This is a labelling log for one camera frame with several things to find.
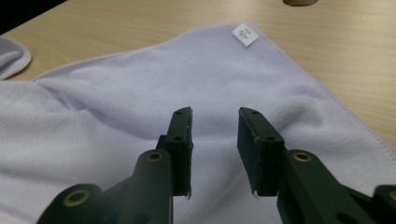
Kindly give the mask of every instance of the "white towel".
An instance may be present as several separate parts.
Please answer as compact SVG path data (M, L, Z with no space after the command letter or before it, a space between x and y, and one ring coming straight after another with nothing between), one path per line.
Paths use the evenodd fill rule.
M0 79L20 72L32 57L20 43L0 36Z
M238 25L1 82L0 223L35 223L72 185L107 189L130 176L185 106L192 197L175 198L176 224L281 223L276 198L250 193L236 149L241 106L262 112L287 148L319 156L342 184L370 196L395 184L393 150L253 24L259 38L245 47L232 34Z

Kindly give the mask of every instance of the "cloth tag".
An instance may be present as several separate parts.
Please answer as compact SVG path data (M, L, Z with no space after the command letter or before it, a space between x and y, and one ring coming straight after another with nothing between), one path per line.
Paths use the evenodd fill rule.
M255 41L259 36L244 23L240 24L233 30L233 34L239 39L246 47Z

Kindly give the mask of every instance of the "light wood surface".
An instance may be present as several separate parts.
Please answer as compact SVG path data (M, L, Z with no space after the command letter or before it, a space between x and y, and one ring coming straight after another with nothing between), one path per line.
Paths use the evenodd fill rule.
M32 79L91 57L162 43L192 29L256 24L396 148L396 4L393 0L68 0L4 34L32 53L13 77Z

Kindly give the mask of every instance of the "brass screw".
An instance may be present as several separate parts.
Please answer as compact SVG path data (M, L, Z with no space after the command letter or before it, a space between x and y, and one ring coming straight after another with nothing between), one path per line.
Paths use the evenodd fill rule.
M310 157L308 154L303 152L294 153L293 158L297 161L303 161L303 162L312 161L312 157Z
M152 152L147 156L148 161L160 161L163 159L163 154L159 152Z
M64 197L64 205L67 207L78 206L90 198L90 192L86 189L77 189Z

